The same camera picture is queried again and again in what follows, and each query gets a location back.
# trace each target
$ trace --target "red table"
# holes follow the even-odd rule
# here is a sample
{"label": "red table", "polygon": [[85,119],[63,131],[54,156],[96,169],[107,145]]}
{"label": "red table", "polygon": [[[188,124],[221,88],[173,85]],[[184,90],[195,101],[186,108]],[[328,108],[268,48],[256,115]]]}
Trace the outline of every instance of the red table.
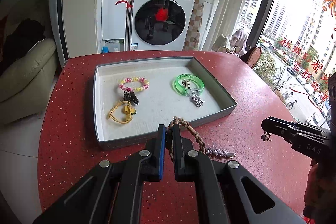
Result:
{"label": "red table", "polygon": [[[38,155],[38,187],[44,211],[102,159],[124,160],[144,144],[101,151],[93,120],[93,76],[96,65],[152,57],[194,56],[226,88],[237,102],[227,117],[196,128],[209,145],[227,148],[296,213],[302,214],[310,159],[291,149],[282,138],[263,142],[261,122],[274,116],[293,117],[281,100],[245,63],[220,52],[132,51],[73,58],[64,67],[51,96],[41,131]],[[193,137],[189,132],[183,137]],[[174,181],[169,154],[160,183],[145,183],[141,223],[197,223],[193,183]]]}

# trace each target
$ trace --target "green plastic bracelet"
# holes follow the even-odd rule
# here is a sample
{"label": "green plastic bracelet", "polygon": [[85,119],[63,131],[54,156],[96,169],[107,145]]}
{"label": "green plastic bracelet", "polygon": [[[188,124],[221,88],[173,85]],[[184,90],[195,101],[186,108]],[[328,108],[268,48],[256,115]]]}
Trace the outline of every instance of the green plastic bracelet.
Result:
{"label": "green plastic bracelet", "polygon": [[[182,79],[188,79],[188,80],[194,82],[198,87],[194,88],[194,89],[186,89],[185,87],[183,87],[179,83],[179,80],[182,80]],[[190,74],[179,75],[176,78],[174,85],[175,85],[176,90],[179,93],[181,93],[182,95],[185,95],[185,96],[192,96],[193,94],[200,95],[200,94],[202,94],[202,92],[204,90],[204,83],[203,83],[203,81],[201,79],[199,79],[197,76],[190,75]]]}

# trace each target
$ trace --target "washing machine door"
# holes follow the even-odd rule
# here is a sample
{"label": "washing machine door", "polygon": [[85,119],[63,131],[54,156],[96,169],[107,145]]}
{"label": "washing machine door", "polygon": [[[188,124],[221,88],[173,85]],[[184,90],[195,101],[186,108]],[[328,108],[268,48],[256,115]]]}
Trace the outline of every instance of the washing machine door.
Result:
{"label": "washing machine door", "polygon": [[150,0],[134,19],[138,36],[151,45],[165,45],[177,39],[185,27],[185,14],[174,0]]}

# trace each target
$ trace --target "tray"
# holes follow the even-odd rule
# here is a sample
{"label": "tray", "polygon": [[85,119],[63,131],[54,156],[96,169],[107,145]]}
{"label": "tray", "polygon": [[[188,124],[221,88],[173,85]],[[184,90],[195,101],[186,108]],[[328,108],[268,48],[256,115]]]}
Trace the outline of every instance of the tray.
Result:
{"label": "tray", "polygon": [[[196,107],[190,97],[174,90],[174,80],[183,73],[196,75],[204,82],[202,107]],[[136,93],[139,104],[135,106],[137,113],[133,120],[119,124],[107,119],[107,114],[116,102],[122,101],[119,82],[128,77],[144,77],[150,86]],[[127,83],[127,86],[140,86],[140,83]],[[163,57],[98,65],[93,105],[97,140],[107,150],[144,142],[156,134],[159,124],[168,126],[174,116],[183,117],[196,127],[229,115],[237,103],[196,58]],[[118,119],[125,118],[121,109],[115,111]]]}

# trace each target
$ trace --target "washing machine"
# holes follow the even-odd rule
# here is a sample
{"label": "washing machine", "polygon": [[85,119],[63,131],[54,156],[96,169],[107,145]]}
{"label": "washing machine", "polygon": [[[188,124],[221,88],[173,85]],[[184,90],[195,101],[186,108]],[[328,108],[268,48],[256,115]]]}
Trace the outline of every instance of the washing machine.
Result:
{"label": "washing machine", "polygon": [[131,50],[183,49],[194,0],[134,0]]}

